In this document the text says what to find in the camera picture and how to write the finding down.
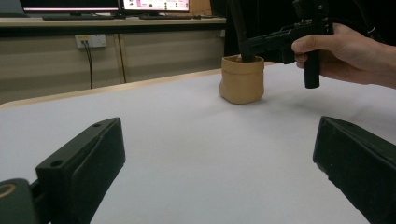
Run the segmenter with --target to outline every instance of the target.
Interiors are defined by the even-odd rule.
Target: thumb
[[[334,51],[337,49],[338,41],[332,35],[307,35],[295,40],[291,49],[295,53],[306,53],[316,49]]]

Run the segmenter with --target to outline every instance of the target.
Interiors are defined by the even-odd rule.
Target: white table
[[[0,179],[35,167],[85,128],[120,117],[126,163],[92,223],[368,223],[312,162],[321,116],[396,144],[396,91],[265,67],[249,105],[219,96],[220,75],[0,110]]]

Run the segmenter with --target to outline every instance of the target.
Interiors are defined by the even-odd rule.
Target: brown paper bag
[[[264,95],[264,59],[242,63],[239,55],[222,58],[219,84],[221,97],[232,104],[243,105],[258,101]]]

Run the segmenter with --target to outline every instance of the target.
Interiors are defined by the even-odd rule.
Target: wall socket
[[[78,49],[84,49],[83,41],[88,41],[90,48],[103,48],[107,46],[105,35],[76,35]]]

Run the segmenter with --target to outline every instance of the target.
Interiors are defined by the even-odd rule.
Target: monitor screen
[[[123,11],[189,12],[190,0],[121,0]]]
[[[20,0],[25,13],[113,12],[119,0]]]

